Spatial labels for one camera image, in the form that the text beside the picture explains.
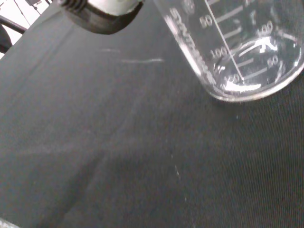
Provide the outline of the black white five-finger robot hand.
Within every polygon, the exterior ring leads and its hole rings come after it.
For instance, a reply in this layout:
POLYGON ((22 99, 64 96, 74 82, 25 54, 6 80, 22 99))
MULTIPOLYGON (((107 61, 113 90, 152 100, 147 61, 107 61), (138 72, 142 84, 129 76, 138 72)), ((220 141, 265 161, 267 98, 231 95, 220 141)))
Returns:
POLYGON ((144 5, 143 0, 57 0, 56 3, 74 24, 103 35, 126 28, 144 5))

